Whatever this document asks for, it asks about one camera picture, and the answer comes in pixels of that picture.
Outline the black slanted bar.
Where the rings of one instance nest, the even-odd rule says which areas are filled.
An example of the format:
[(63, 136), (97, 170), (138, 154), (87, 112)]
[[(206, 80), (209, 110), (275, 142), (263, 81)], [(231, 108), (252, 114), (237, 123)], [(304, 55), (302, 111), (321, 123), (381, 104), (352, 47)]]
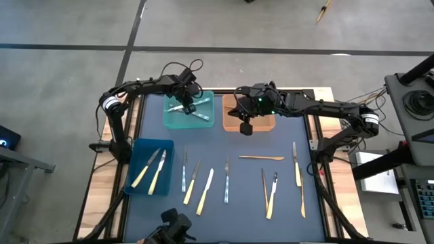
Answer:
[(389, 171), (403, 164), (415, 165), (410, 147), (406, 141), (400, 141), (398, 147), (387, 154), (361, 164), (352, 169), (354, 180), (363, 180), (376, 174)]

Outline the dark blue plastic bin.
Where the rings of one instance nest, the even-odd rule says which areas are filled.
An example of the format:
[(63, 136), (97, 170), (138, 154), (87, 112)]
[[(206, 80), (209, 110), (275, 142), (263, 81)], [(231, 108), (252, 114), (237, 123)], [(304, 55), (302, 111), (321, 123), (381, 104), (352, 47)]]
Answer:
[[(132, 188), (132, 183), (142, 171), (151, 155), (161, 148), (154, 161), (150, 164), (145, 175), (137, 187)], [(166, 196), (170, 191), (170, 181), (172, 178), (172, 166), (174, 161), (174, 142), (172, 140), (138, 139), (135, 141), (130, 168), (128, 169), (127, 180), (124, 192), (127, 195), (148, 195), (149, 187), (158, 168), (160, 158), (164, 150), (167, 150), (165, 163), (159, 173), (154, 195)]]

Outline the black aluminium table frame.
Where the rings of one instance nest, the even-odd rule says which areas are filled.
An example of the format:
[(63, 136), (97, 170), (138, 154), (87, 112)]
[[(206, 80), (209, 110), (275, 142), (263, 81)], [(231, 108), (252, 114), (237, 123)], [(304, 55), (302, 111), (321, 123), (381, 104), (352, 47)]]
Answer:
[[(227, 94), (226, 90), (232, 90), (233, 87), (209, 87), (203, 88), (204, 90), (213, 90), (215, 95)], [(283, 87), (282, 89), (309, 89), (315, 94), (317, 100), (323, 99), (325, 101), (333, 101), (334, 96), (331, 87)], [(137, 138), (140, 132), (139, 130), (139, 114), (144, 113), (145, 101), (144, 98), (137, 98), (132, 103), (132, 113), (127, 110), (127, 115), (123, 119), (123, 124), (127, 119), (127, 135)], [(319, 131), (322, 129), (322, 135), (333, 136), (337, 134), (340, 128), (339, 122), (336, 119), (327, 119), (325, 117), (312, 117), (309, 116), (309, 129), (308, 132), (313, 132), (312, 138), (317, 139), (320, 135)], [(111, 133), (109, 129), (109, 122), (104, 117), (104, 126), (102, 126), (102, 119), (99, 119), (99, 130), (102, 133), (102, 139), (104, 141), (109, 141), (111, 139)], [(94, 166), (103, 164), (104, 160), (109, 160), (111, 156), (107, 152), (102, 152), (97, 154)], [(97, 222), (99, 217), (102, 217), (105, 211), (109, 208), (109, 203), (114, 200), (114, 194), (120, 191), (120, 186), (123, 186), (123, 181), (125, 180), (128, 166), (117, 166), (116, 161), (112, 161), (114, 165), (106, 165), (106, 173), (91, 173), (87, 190), (85, 192), (85, 198), (83, 200), (83, 209), (81, 210), (79, 220), (77, 222), (77, 227), (73, 235), (73, 241), (81, 239), (86, 235), (90, 234)], [(321, 180), (323, 184), (331, 184), (333, 187), (329, 189), (337, 190), (338, 193), (334, 195), (334, 200), (336, 204), (341, 203), (342, 206), (347, 206), (353, 208), (355, 213), (348, 213), (347, 218), (353, 221), (354, 227), (363, 235), (368, 236), (368, 231), (366, 227), (366, 221), (361, 210), (361, 203), (359, 202), (359, 197), (355, 196), (355, 183), (354, 180), (349, 180), (349, 166), (345, 165), (345, 162), (337, 161), (337, 165), (324, 166), (322, 169), (324, 174), (327, 176), (322, 176)], [(120, 202), (120, 206), (116, 208), (114, 215), (108, 220), (107, 226), (111, 228), (107, 231), (107, 235), (110, 238), (121, 236), (121, 217), (126, 215), (126, 207), (129, 199), (125, 202)], [(320, 201), (320, 208), (325, 207), (324, 212), (326, 215), (325, 229), (329, 231), (331, 237), (346, 237), (349, 238), (348, 233), (344, 230), (342, 225), (337, 224), (337, 218), (333, 216), (330, 206), (325, 202), (325, 200)]]

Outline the white box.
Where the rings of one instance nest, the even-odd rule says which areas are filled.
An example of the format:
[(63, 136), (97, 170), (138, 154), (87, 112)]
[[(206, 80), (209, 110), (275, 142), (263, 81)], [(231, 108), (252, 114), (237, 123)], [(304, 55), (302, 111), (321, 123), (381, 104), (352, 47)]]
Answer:
[[(357, 166), (363, 165), (369, 161), (377, 159), (383, 156), (386, 151), (358, 151), (355, 153), (355, 160)], [(398, 195), (399, 189), (397, 187), (395, 171), (393, 169), (389, 169), (382, 173), (376, 174), (369, 178), (365, 178), (360, 180), (361, 190), (364, 192), (375, 192), (375, 193), (384, 193), (384, 194), (392, 194)]]

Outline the black cart pole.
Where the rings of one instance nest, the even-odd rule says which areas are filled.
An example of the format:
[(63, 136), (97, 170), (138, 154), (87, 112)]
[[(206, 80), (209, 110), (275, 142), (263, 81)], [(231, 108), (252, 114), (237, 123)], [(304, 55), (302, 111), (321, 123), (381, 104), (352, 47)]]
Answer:
[(431, 69), (434, 68), (434, 54), (417, 64), (414, 68), (399, 77), (399, 82), (402, 85), (409, 86), (416, 79), (423, 77)]

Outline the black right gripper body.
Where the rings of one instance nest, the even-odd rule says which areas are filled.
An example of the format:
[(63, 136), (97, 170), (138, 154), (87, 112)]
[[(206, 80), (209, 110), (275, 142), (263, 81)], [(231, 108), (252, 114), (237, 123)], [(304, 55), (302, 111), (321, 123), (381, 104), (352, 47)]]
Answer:
[(274, 83), (257, 83), (237, 88), (237, 107), (244, 109), (244, 118), (278, 114), (283, 109), (283, 92)]

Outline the teal plastic bin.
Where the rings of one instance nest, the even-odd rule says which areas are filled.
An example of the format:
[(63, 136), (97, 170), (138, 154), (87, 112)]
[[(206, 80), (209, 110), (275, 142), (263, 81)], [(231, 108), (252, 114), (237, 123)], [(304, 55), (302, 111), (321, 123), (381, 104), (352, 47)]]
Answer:
[(194, 98), (193, 102), (210, 98), (209, 102), (196, 105), (196, 112), (202, 115), (206, 115), (210, 118), (209, 121), (205, 121), (196, 117), (192, 114), (186, 115), (183, 112), (173, 111), (166, 112), (170, 105), (178, 106), (181, 105), (179, 101), (173, 98), (164, 97), (164, 105), (163, 105), (163, 124), (168, 129), (195, 129), (195, 128), (205, 128), (212, 127), (214, 125), (214, 92), (213, 91), (204, 91), (202, 97)]

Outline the orange plastic bin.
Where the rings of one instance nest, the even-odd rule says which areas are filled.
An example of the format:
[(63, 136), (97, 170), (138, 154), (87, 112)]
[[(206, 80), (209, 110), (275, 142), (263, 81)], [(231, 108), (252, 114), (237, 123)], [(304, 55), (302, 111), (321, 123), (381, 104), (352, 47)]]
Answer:
[[(222, 96), (222, 125), (225, 131), (239, 132), (241, 120), (237, 117), (231, 117), (228, 112), (237, 105), (233, 95), (225, 94)], [(250, 120), (253, 127), (253, 132), (271, 131), (275, 127), (275, 116), (267, 115), (265, 117), (255, 117)]]

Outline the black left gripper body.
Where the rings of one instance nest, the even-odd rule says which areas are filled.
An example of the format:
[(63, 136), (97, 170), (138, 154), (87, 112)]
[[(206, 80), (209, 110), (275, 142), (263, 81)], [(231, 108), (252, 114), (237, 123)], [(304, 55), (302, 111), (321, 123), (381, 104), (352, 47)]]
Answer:
[(201, 86), (196, 82), (192, 82), (182, 87), (180, 100), (182, 102), (192, 102), (194, 98), (199, 98), (200, 96)]

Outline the keypad with blue keys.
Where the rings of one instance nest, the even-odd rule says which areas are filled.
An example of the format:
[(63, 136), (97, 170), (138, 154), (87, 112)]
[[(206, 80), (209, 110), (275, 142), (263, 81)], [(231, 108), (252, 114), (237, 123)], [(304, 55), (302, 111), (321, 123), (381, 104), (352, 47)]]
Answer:
[(421, 217), (434, 220), (434, 180), (416, 179), (414, 187)]

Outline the yellow stick tool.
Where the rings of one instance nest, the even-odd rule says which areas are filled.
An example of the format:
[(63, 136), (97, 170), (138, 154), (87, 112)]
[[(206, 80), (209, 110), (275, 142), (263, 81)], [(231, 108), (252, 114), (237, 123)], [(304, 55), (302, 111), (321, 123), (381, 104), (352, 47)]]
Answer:
[(324, 15), (326, 14), (329, 6), (331, 5), (331, 3), (333, 2), (333, 0), (327, 0), (326, 3), (321, 7), (318, 17), (316, 19), (316, 23), (319, 24), (322, 20), (322, 18), (324, 17)]

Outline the grey equipment cart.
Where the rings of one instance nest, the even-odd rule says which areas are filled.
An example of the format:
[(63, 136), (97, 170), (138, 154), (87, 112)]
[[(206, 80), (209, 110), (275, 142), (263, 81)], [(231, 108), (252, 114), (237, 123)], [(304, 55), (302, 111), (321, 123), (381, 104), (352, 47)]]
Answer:
[(405, 110), (402, 99), (406, 93), (417, 90), (424, 90), (434, 96), (434, 89), (423, 79), (413, 81), (410, 86), (402, 85), (395, 75), (387, 75), (384, 81), (415, 164), (434, 166), (434, 144), (412, 140), (412, 136), (434, 129), (434, 119), (416, 120)]

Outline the grey side table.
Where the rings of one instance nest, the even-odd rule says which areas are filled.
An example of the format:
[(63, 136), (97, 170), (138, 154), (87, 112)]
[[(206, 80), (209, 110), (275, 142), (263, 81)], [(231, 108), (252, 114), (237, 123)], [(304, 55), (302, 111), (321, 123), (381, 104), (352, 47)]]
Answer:
[(0, 201), (0, 244), (5, 244), (6, 238), (12, 231), (18, 210), (21, 208), (33, 172), (41, 169), (47, 174), (52, 174), (56, 166), (1, 147), (0, 160), (9, 164), (10, 175), (5, 202)]

